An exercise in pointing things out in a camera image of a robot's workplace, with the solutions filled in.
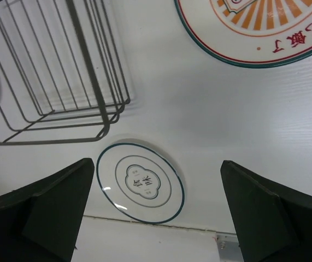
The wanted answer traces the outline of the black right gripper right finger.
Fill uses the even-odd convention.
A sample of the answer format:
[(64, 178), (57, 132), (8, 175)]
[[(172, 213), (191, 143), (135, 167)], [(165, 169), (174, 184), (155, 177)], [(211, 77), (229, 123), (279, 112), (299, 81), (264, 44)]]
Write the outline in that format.
[(312, 196), (231, 160), (220, 174), (244, 261), (312, 261)]

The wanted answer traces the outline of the large orange sunburst plate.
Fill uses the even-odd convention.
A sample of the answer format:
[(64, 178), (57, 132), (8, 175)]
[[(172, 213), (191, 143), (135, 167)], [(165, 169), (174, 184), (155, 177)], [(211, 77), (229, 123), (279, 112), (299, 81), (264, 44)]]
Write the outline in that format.
[(281, 67), (312, 56), (312, 1), (174, 1), (191, 39), (236, 67)]

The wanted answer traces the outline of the small white green-rimmed plate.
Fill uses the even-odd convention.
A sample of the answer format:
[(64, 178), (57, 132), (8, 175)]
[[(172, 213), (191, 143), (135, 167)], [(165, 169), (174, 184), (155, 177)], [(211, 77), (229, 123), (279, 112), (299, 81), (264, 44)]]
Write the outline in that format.
[(96, 161), (106, 199), (125, 216), (145, 224), (164, 224), (180, 215), (185, 186), (173, 164), (156, 150), (135, 142), (106, 147)]

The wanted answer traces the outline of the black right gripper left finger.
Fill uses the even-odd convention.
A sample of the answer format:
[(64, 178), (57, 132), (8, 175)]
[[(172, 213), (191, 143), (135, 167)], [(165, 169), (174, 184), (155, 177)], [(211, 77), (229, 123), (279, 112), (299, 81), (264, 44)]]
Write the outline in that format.
[(0, 261), (71, 261), (94, 174), (83, 158), (0, 196)]

